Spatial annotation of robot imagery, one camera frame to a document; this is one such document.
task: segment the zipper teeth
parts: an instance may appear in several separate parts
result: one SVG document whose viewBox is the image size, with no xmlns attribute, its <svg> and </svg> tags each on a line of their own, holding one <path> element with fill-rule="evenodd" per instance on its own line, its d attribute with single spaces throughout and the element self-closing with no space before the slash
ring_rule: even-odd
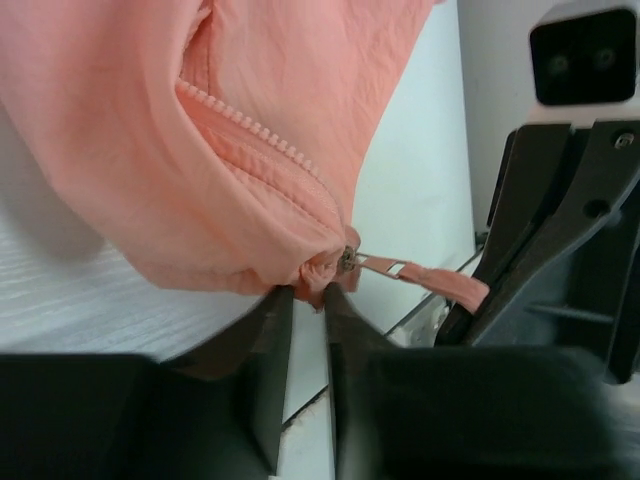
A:
<svg viewBox="0 0 640 480">
<path fill-rule="evenodd" d="M 216 97 L 209 95 L 207 92 L 200 90 L 198 87 L 191 85 L 185 80 L 178 80 L 178 88 L 190 97 L 196 99 L 200 103 L 212 108 L 215 112 L 221 114 L 223 117 L 231 120 L 236 125 L 244 128 L 247 132 L 252 133 L 260 140 L 266 142 L 271 147 L 275 148 L 278 152 L 284 154 L 289 159 L 293 160 L 297 165 L 302 167 L 307 173 L 309 173 L 315 180 L 317 180 L 330 194 L 333 201 L 336 203 L 340 220 L 344 223 L 340 204 L 337 201 L 337 197 L 333 195 L 327 183 L 321 178 L 320 170 L 313 164 L 310 159 L 305 158 L 302 152 L 298 152 L 296 147 L 289 145 L 286 140 L 282 140 L 275 133 L 271 133 L 266 127 L 263 127 L 259 122 L 254 121 L 251 117 L 244 115 L 242 112 L 236 110 L 230 105 L 227 105 L 222 100 L 218 100 Z"/>
</svg>

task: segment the white wall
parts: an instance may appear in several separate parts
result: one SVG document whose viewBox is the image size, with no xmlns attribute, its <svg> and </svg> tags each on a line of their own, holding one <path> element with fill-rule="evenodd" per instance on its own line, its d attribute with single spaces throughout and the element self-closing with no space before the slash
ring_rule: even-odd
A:
<svg viewBox="0 0 640 480">
<path fill-rule="evenodd" d="M 354 209 L 363 252 L 453 269 L 473 255 L 457 3 L 434 7 L 367 153 Z M 354 301 L 385 331 L 425 293 L 364 272 Z"/>
<path fill-rule="evenodd" d="M 561 0 L 459 0 L 474 224 L 486 230 L 507 135 L 535 103 L 529 30 Z"/>
</svg>

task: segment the fabric pull tab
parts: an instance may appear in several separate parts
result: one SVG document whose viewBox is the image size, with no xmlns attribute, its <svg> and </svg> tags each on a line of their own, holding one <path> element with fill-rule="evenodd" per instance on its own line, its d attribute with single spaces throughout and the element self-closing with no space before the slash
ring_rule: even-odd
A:
<svg viewBox="0 0 640 480">
<path fill-rule="evenodd" d="M 459 272 L 440 268 L 424 268 L 415 263 L 393 258 L 357 253 L 357 265 L 395 280 L 420 285 L 462 305 L 475 314 L 489 294 L 489 287 L 480 280 Z"/>
</svg>

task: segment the pink fabric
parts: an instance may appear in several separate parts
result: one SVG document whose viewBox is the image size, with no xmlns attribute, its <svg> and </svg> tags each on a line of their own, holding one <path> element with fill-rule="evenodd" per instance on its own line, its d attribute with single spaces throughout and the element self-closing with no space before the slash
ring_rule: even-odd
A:
<svg viewBox="0 0 640 480">
<path fill-rule="evenodd" d="M 317 304 L 359 245 L 360 167 L 434 3 L 8 0 L 0 98 L 150 281 Z"/>
</svg>

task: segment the camera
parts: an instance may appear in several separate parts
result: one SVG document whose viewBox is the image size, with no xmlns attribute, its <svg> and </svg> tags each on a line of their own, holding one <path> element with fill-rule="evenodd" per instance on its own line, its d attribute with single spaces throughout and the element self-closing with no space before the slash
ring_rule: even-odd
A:
<svg viewBox="0 0 640 480">
<path fill-rule="evenodd" d="M 540 104 L 632 99 L 638 86 L 639 7 L 638 0 L 577 0 L 551 9 L 529 36 Z"/>
</svg>

